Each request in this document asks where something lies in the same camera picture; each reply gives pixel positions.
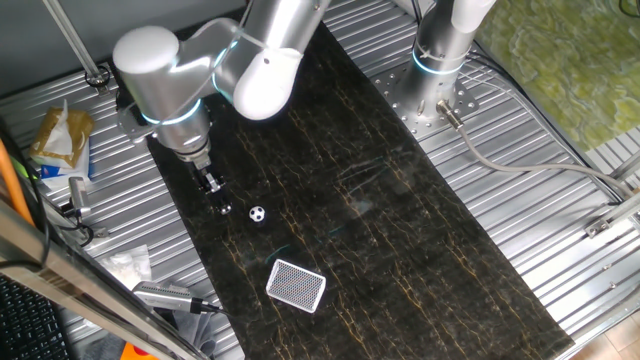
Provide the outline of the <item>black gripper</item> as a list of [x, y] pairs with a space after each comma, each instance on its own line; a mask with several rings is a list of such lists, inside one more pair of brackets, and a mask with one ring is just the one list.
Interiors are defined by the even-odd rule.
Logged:
[[194, 161], [195, 178], [204, 191], [203, 195], [215, 213], [228, 215], [232, 203], [227, 194], [223, 179], [216, 175], [210, 160]]

